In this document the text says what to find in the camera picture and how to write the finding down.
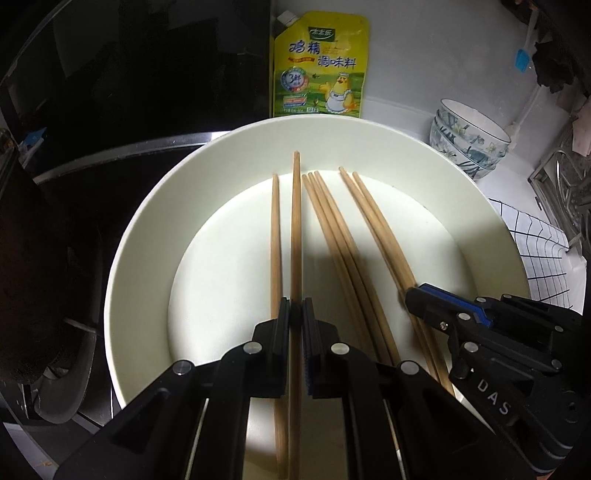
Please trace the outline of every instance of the checkered cloth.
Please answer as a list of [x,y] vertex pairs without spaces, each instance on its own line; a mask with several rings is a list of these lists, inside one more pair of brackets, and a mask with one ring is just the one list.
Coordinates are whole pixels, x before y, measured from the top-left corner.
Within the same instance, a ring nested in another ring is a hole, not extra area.
[[566,273],[560,260],[562,253],[569,249],[564,232],[506,203],[493,199],[489,201],[505,221],[517,244],[530,282],[531,298],[572,308]]

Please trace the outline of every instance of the blue and white bowl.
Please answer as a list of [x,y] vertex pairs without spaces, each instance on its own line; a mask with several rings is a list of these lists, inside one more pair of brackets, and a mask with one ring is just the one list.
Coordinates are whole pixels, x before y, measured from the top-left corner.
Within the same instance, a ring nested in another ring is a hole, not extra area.
[[495,168],[496,164],[501,161],[502,157],[491,155],[487,152],[476,148],[470,142],[467,142],[459,135],[455,134],[450,128],[443,124],[443,121],[436,115],[433,119],[433,123],[437,126],[439,131],[465,156],[471,159],[473,162],[482,165],[484,168]]
[[479,151],[495,158],[503,158],[507,153],[509,135],[478,110],[443,99],[437,114],[446,127]]
[[493,167],[485,167],[474,162],[471,158],[464,155],[442,132],[436,124],[435,119],[431,124],[431,132],[429,133],[429,144],[438,152],[444,154],[451,162],[460,167],[466,175],[472,180],[479,180],[488,175],[495,169]]

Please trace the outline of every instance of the chopsticks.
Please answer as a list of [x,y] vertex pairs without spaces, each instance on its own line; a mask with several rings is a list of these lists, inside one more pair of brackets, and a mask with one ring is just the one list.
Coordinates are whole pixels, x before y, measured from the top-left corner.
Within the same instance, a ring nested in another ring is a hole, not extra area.
[[[271,194],[271,318],[279,315],[283,296],[283,271],[281,265],[281,222],[279,208],[279,177],[273,175]],[[287,478],[288,472],[288,397],[275,400],[275,450],[277,451],[277,476]]]
[[301,427],[301,167],[300,152],[294,152],[293,186],[291,192],[291,286],[290,309],[298,322],[290,325],[289,357],[289,454],[288,478],[300,479],[300,427]]
[[357,337],[359,338],[360,348],[370,357],[375,359],[375,352],[372,340],[369,336],[369,332],[365,324],[365,319],[363,318],[363,310],[361,309],[359,299],[357,298],[357,294],[355,293],[353,281],[351,280],[351,277],[347,270],[347,266],[345,264],[345,260],[343,259],[343,255],[336,242],[335,235],[332,229],[330,228],[329,222],[326,217],[326,212],[324,212],[320,204],[318,195],[316,193],[316,189],[311,183],[311,176],[304,175],[302,177],[302,180],[304,182],[306,192],[308,193],[308,197],[312,202],[312,207],[314,208],[318,221],[320,222],[320,227],[322,228],[322,233],[324,234],[324,238],[326,239],[326,243],[328,244],[330,254],[333,258],[333,261],[335,262],[335,267],[337,270],[337,274],[339,276],[339,281],[345,293],[345,302],[347,303],[347,307],[351,313],[351,317],[353,319],[353,327],[355,328],[355,332],[357,333]]
[[335,233],[337,244],[349,270],[378,361],[385,365],[396,365],[400,362],[398,348],[355,240],[320,172],[314,172],[312,184],[316,188],[320,203],[327,214],[329,225]]
[[[394,280],[398,292],[404,302],[406,291],[411,287],[416,287],[417,281],[414,278],[413,271],[408,265],[402,249],[400,248],[400,244],[396,240],[396,237],[379,209],[378,204],[363,183],[361,177],[359,177],[359,174],[357,172],[353,173],[353,178],[355,179],[354,183],[343,167],[340,167],[339,171],[359,210],[363,214],[382,255],[384,256],[384,260],[388,265],[392,279]],[[413,329],[417,335],[419,344],[421,345],[421,349],[423,350],[431,375],[438,380],[451,395],[454,395],[452,383],[448,378],[447,365],[441,354],[441,350],[437,345],[433,331],[415,316],[409,314],[409,317],[413,324]]]

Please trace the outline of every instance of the screw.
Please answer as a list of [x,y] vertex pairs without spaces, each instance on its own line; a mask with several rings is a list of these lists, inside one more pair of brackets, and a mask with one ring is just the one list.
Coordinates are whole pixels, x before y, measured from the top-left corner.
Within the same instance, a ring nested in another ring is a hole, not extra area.
[[407,361],[402,362],[402,365],[400,365],[400,370],[402,370],[402,373],[407,375],[416,375],[419,371],[419,367],[415,362]]
[[470,353],[476,353],[478,351],[478,345],[474,342],[464,343],[464,348],[468,350]]
[[346,343],[333,343],[330,346],[330,351],[333,352],[335,355],[347,355],[347,353],[349,353],[349,345],[347,345]]
[[259,342],[247,342],[242,349],[248,353],[248,355],[254,355],[262,350],[262,345]]
[[185,375],[191,371],[192,367],[193,366],[191,365],[191,362],[188,360],[179,360],[178,362],[174,363],[173,372],[177,375]]

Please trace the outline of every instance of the chicken essence seasoning packet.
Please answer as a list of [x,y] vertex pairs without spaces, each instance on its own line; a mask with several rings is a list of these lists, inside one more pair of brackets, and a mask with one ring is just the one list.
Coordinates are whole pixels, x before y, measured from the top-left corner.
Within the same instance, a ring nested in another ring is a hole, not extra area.
[[368,48],[365,17],[306,13],[275,39],[273,116],[359,117]]

